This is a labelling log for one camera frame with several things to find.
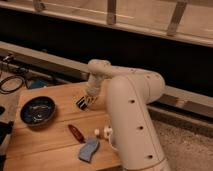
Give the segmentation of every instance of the cable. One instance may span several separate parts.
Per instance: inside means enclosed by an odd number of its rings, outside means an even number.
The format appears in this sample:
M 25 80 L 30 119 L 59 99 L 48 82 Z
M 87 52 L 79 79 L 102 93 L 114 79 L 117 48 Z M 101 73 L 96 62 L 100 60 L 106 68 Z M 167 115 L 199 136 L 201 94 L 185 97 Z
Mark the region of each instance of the cable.
M 7 71 L 9 73 L 12 73 L 14 74 L 13 76 L 9 76 L 9 77 L 6 77 L 5 79 L 3 80 L 0 80 L 0 94 L 10 94 L 10 93 L 13 93 L 17 90 L 19 90 L 23 85 L 26 86 L 27 89 L 30 88 L 30 86 L 28 85 L 28 82 L 30 81 L 35 81 L 35 80 L 43 80 L 45 82 L 49 82 L 53 85 L 57 85 L 58 84 L 58 81 L 57 79 L 51 75 L 51 78 L 48 79 L 48 78 L 45 78 L 45 77 L 39 77 L 39 76 L 36 76 L 36 77 L 28 77 L 27 78 L 27 74 L 29 73 L 29 69 L 26 68 L 26 67 L 22 67 L 22 66 L 19 66 L 17 68 L 11 68 L 10 67 L 10 62 L 12 61 L 13 59 L 11 58 L 8 58 L 8 56 L 6 56 L 1 64 L 0 64 L 0 78 L 2 76 L 2 73 L 3 73 L 3 66 L 4 66 L 4 63 L 6 63 L 6 66 L 7 66 Z M 5 84 L 8 83 L 9 81 L 13 81 L 13 80 L 19 80 L 20 81 L 20 84 L 18 84 L 15 88 L 12 88 L 12 89 L 6 89 L 5 87 Z
M 20 84 L 13 88 L 13 89 L 4 89 L 4 85 L 8 82 L 8 81 L 11 81 L 11 80 L 14 80 L 14 79 L 19 79 L 21 80 Z M 13 93 L 15 91 L 17 91 L 18 89 L 20 89 L 23 85 L 25 84 L 25 80 L 22 76 L 19 76 L 19 75 L 13 75 L 13 76 L 10 76 L 10 77 L 7 77 L 5 78 L 4 80 L 2 80 L 0 82 L 0 93 L 1 94 L 10 94 L 10 93 Z
M 13 76 L 9 76 L 9 77 L 6 77 L 5 79 L 1 80 L 0 81 L 0 93 L 1 94 L 10 94 L 10 93 L 13 93 L 15 91 L 17 91 L 18 89 L 20 89 L 24 84 L 26 84 L 26 81 L 25 81 L 25 74 L 28 72 L 28 69 L 26 68 L 22 68 L 22 67 L 18 67 L 18 68 L 14 68 L 13 70 L 10 68 L 9 64 L 11 62 L 11 60 L 7 61 L 4 59 L 2 60 L 1 62 L 1 67 L 0 67 L 0 78 L 2 76 L 2 73 L 3 73 L 3 65 L 4 65 L 4 62 L 6 63 L 7 65 L 7 70 L 8 72 L 12 73 L 12 74 L 15 74 Z M 18 84 L 15 88 L 13 89 L 5 89 L 4 88 L 4 85 L 6 83 L 8 83 L 9 81 L 12 81 L 12 80 L 15 80 L 15 79 L 18 79 L 20 80 L 20 84 Z
M 2 70 L 3 70 L 3 61 L 1 61 L 1 67 L 0 67 L 0 79 L 1 79 L 1 76 L 2 76 Z

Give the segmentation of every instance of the glass panel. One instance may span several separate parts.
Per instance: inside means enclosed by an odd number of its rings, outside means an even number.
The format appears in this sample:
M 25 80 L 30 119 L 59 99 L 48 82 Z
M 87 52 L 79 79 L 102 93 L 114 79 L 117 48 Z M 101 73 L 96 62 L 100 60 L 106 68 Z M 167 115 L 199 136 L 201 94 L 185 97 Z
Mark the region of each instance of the glass panel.
M 32 0 L 8 0 L 11 5 L 18 5 L 21 7 L 32 7 Z
M 42 2 L 49 11 L 106 20 L 107 0 L 42 0 Z
M 41 0 L 46 15 L 78 18 L 81 22 L 106 25 L 108 0 Z M 142 34 L 166 36 L 177 0 L 117 0 L 116 29 L 137 31 Z M 188 0 L 174 39 L 198 42 L 213 46 L 213 0 Z M 8 0 L 14 9 L 27 7 L 33 10 L 33 0 Z
M 166 30 L 175 3 L 159 0 L 118 0 L 117 22 L 137 27 Z
M 213 7 L 189 4 L 177 32 L 213 38 Z

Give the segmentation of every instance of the black cable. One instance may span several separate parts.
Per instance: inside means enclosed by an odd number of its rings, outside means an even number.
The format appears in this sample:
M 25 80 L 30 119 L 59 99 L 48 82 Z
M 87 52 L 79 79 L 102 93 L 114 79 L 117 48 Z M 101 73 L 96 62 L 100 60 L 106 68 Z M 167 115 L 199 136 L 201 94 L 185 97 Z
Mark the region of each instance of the black cable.
M 4 64 L 4 63 L 3 63 L 3 61 L 1 61 L 1 67 L 0 67 L 0 79 L 1 79 L 1 76 L 2 76 L 2 72 L 3 72 L 3 71 L 2 71 L 2 70 L 3 70 L 3 64 Z
M 20 84 L 13 88 L 13 89 L 4 89 L 4 84 L 7 83 L 8 81 L 11 81 L 11 80 L 14 80 L 14 79 L 19 79 L 21 80 Z M 25 84 L 25 80 L 22 76 L 19 76 L 19 75 L 13 75 L 13 76 L 10 76 L 10 77 L 7 77 L 5 78 L 4 80 L 2 80 L 0 82 L 0 93 L 1 94 L 10 94 L 10 93 L 13 93 L 15 91 L 17 91 L 18 89 L 20 89 L 23 85 Z
M 4 61 L 2 61 L 2 63 L 1 63 L 0 76 L 2 76 L 3 65 L 4 65 Z M 12 70 L 10 68 L 10 66 L 9 66 L 9 62 L 6 62 L 6 65 L 7 65 L 8 72 L 10 72 L 12 74 L 15 74 L 15 75 L 6 77 L 2 81 L 0 81 L 0 93 L 1 94 L 10 94 L 10 93 L 13 93 L 13 92 L 17 91 L 18 89 L 20 89 L 24 84 L 26 84 L 25 74 L 28 72 L 28 70 L 26 68 L 18 67 L 18 68 L 14 68 Z M 20 84 L 17 87 L 13 88 L 13 89 L 5 89 L 4 85 L 6 83 L 8 83 L 8 81 L 12 81 L 14 79 L 20 80 Z
M 25 68 L 25 67 L 21 67 L 21 66 L 19 66 L 18 68 L 11 68 L 10 67 L 11 60 L 9 60 L 9 61 L 2 60 L 1 66 L 0 66 L 0 78 L 1 78 L 2 73 L 3 73 L 4 62 L 6 63 L 8 72 L 10 72 L 10 73 L 12 73 L 14 75 L 13 76 L 9 76 L 9 77 L 3 79 L 2 81 L 0 81 L 0 94 L 13 93 L 13 92 L 19 90 L 23 85 L 25 85 L 26 88 L 29 89 L 30 86 L 28 85 L 28 82 L 30 82 L 32 80 L 44 80 L 44 81 L 50 82 L 53 85 L 57 85 L 58 84 L 57 79 L 54 76 L 51 76 L 50 79 L 47 79 L 45 77 L 38 77 L 38 76 L 27 78 L 26 75 L 29 72 L 29 69 Z M 6 83 L 8 83 L 8 81 L 12 81 L 12 80 L 15 80 L 15 79 L 20 80 L 20 84 L 17 87 L 15 87 L 13 89 L 5 89 L 4 88 L 4 85 Z

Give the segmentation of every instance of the black wall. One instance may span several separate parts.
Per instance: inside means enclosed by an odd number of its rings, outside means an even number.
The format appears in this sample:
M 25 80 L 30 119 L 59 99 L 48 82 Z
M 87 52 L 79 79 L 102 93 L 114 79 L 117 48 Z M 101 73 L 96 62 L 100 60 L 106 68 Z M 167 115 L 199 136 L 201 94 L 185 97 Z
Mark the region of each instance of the black wall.
M 160 72 L 168 85 L 213 97 L 213 48 L 0 8 L 0 41 L 87 63 Z

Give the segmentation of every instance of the floor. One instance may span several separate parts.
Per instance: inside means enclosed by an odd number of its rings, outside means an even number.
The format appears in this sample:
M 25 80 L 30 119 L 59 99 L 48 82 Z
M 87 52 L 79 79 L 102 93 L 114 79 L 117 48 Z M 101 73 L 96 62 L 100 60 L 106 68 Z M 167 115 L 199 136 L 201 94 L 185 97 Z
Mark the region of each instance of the floor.
M 0 94 L 0 105 L 6 108 L 0 120 L 8 122 L 13 120 L 21 90 L 10 94 Z M 176 115 L 173 112 L 165 112 L 150 107 L 150 113 L 159 136 L 162 147 L 169 160 L 173 171 L 210 171 L 213 168 L 213 126 L 212 123 L 197 121 L 188 118 L 183 121 L 184 116 Z M 5 141 L 0 147 L 0 154 L 5 152 L 7 146 Z

